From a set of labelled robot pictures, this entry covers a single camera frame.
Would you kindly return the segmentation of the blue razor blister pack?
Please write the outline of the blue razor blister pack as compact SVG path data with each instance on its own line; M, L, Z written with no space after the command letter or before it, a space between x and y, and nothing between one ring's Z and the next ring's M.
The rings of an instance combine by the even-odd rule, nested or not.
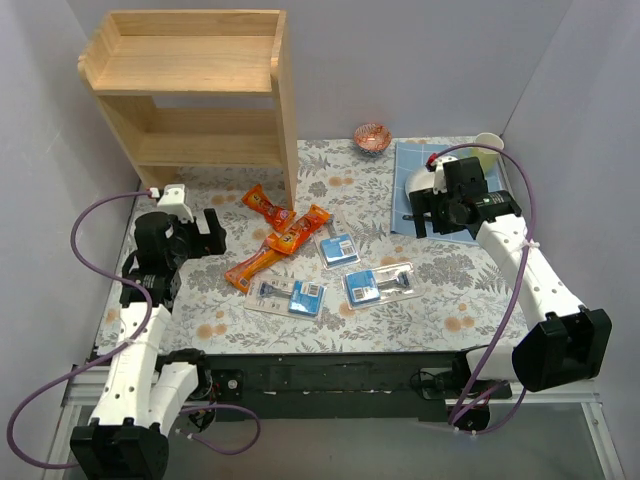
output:
M347 273L342 284L352 310L413 299L425 293L410 262Z
M331 270L359 263L361 255L341 210L335 210L313 236L320 260Z
M264 274L254 278L246 294L246 309L317 320L322 313L327 287L314 281Z

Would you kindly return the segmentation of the wooden two-tier shelf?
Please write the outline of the wooden two-tier shelf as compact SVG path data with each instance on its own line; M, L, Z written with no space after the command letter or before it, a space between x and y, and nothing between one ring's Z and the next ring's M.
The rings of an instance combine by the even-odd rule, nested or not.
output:
M181 167L299 168L284 10L108 12L78 73L145 186Z

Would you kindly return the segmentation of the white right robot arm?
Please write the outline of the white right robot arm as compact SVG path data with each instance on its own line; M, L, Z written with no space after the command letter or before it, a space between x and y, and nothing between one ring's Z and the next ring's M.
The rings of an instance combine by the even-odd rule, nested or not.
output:
M437 159L405 184L416 235L466 230L517 293L528 325L515 346L497 344L458 354L452 383L475 397L489 381L517 381L539 392L598 376L612 330L602 309L589 309L528 238L522 210L506 190L491 191L477 158Z

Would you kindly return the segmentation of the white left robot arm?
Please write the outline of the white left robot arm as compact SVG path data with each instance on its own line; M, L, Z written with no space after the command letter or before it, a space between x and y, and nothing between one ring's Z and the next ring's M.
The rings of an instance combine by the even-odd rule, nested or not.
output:
M90 479L162 478L168 430L182 405L212 390L213 377L200 366L195 349L171 355L168 368L157 365L181 286L181 266L226 251L226 231L215 210L206 209L204 219L207 232L195 220L162 211L135 221L135 249L122 267L118 342L123 349L110 361L88 425L74 428L70 439L71 451Z

